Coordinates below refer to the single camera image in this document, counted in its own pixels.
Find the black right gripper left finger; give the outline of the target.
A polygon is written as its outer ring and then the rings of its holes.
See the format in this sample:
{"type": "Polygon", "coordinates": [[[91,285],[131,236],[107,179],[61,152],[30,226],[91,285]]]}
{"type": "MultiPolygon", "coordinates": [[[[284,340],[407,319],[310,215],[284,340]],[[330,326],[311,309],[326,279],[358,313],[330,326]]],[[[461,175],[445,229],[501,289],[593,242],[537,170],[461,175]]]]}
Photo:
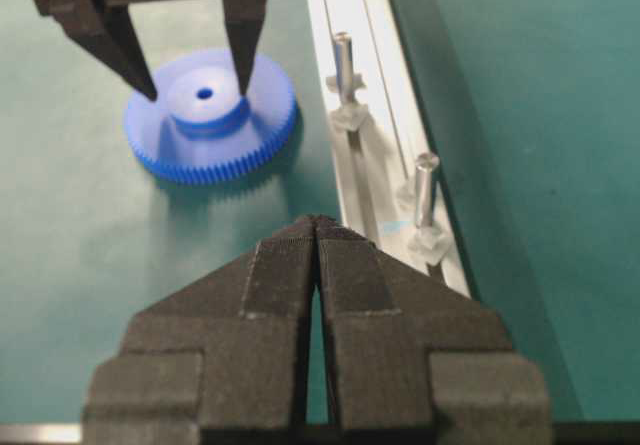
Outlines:
{"type": "Polygon", "coordinates": [[[291,444],[306,415],[315,221],[305,216],[130,320],[98,366],[87,444],[291,444]]]}

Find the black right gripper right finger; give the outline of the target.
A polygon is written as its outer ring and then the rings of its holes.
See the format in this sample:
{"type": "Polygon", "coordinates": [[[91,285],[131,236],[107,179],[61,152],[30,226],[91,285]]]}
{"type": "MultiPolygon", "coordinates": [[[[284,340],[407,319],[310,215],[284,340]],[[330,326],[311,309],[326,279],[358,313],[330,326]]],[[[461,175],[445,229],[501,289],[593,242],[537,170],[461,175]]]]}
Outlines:
{"type": "Polygon", "coordinates": [[[330,397],[362,444],[549,444],[550,397],[492,309],[315,221],[330,397]]]}

